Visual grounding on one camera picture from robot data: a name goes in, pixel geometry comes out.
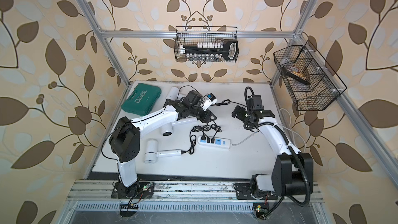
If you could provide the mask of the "white blue power strip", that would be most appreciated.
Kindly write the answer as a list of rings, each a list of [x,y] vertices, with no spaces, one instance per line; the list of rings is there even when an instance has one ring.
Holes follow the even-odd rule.
[[[224,138],[217,138],[217,137],[209,138],[203,136],[199,139],[199,145],[211,148],[229,150],[231,147],[231,141],[229,139],[224,139]]]

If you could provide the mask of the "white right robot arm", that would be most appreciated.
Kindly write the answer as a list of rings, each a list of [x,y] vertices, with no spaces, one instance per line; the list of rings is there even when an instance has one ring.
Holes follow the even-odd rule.
[[[245,130],[259,130],[275,154],[275,163],[270,174],[252,176],[251,193],[259,197],[272,192],[281,198],[289,198],[301,207],[308,206],[314,189],[312,156],[301,152],[288,139],[283,126],[278,124],[270,110],[246,110],[237,106],[232,117],[241,120]]]

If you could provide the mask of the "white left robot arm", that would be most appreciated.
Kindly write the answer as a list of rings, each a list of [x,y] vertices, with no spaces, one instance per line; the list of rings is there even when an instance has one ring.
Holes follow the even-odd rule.
[[[213,113],[208,109],[217,102],[213,94],[206,96],[186,96],[180,100],[167,100],[165,106],[146,116],[128,119],[122,117],[109,135],[108,143],[115,154],[118,168],[117,191],[126,198],[133,198],[140,192],[135,158],[140,152],[141,138],[148,133],[188,117],[195,117],[202,123],[209,123]]]

